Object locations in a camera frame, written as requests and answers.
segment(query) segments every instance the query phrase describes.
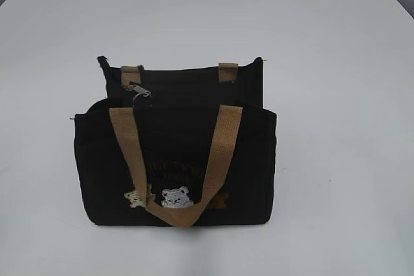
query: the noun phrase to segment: zipper pull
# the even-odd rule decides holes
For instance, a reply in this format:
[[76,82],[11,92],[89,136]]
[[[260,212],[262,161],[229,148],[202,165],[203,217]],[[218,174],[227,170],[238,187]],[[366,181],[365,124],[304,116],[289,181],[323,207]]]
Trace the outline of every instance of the zipper pull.
[[148,97],[148,96],[151,96],[151,92],[150,92],[150,91],[148,91],[147,89],[144,89],[143,87],[141,87],[141,86],[139,86],[139,85],[136,85],[136,84],[131,84],[131,85],[128,85],[128,86],[126,87],[126,89],[127,89],[127,90],[133,90],[133,91],[135,91],[135,92],[136,92],[136,95],[135,95],[134,99],[135,99],[136,97],[138,97],[138,96],[141,96],[141,95],[142,95],[142,97]]

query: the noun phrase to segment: bag handle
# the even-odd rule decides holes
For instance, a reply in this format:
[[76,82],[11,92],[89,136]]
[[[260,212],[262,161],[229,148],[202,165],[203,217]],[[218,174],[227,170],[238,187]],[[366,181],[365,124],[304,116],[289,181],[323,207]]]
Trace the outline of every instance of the bag handle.
[[[237,80],[239,64],[237,63],[219,63],[219,83]],[[130,82],[142,84],[144,67],[138,66],[121,66],[121,83],[123,86],[129,86]]]
[[145,209],[172,226],[192,226],[210,200],[223,186],[232,161],[243,108],[221,105],[215,124],[212,146],[202,187],[201,201],[183,209],[165,208],[155,203],[147,190],[146,170],[142,157],[133,108],[111,108],[109,117],[116,139],[124,154],[131,178]]
[[237,80],[238,71],[237,63],[219,63],[219,83]]
[[141,84],[144,66],[121,66],[121,84],[128,87],[131,82]]

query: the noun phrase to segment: tan handle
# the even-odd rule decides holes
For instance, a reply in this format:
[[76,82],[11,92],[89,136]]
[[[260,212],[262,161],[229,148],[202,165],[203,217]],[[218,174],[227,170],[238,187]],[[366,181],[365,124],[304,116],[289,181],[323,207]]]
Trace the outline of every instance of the tan handle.
[[131,82],[141,84],[141,73],[144,67],[138,66],[122,66],[121,67],[121,83],[127,87]]
[[111,108],[109,116],[138,194],[148,212],[172,226],[192,226],[223,186],[232,161],[243,108],[221,105],[210,148],[201,201],[183,209],[165,208],[147,193],[146,170],[132,108]]
[[237,80],[239,65],[236,63],[219,63],[219,83]]

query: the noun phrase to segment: white table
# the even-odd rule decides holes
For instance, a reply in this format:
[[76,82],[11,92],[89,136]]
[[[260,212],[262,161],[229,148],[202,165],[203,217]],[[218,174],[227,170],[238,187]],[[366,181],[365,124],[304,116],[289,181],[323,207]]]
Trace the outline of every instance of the white table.
[[[413,275],[414,23],[395,0],[8,0],[0,7],[0,275]],[[70,117],[95,57],[265,62],[278,114],[264,226],[108,228]]]

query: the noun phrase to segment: black canvas bag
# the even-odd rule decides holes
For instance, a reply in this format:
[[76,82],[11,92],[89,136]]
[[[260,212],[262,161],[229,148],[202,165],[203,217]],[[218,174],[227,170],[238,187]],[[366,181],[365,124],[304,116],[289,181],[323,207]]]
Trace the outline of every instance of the black canvas bag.
[[263,106],[263,60],[239,66],[220,63],[216,67],[185,70],[144,70],[142,65],[109,66],[104,56],[98,62],[106,79],[108,98],[122,98],[130,107],[142,98],[164,107],[205,105]]
[[75,117],[83,203],[95,224],[212,226],[269,220],[273,112],[223,105],[120,105],[117,99],[103,100]]

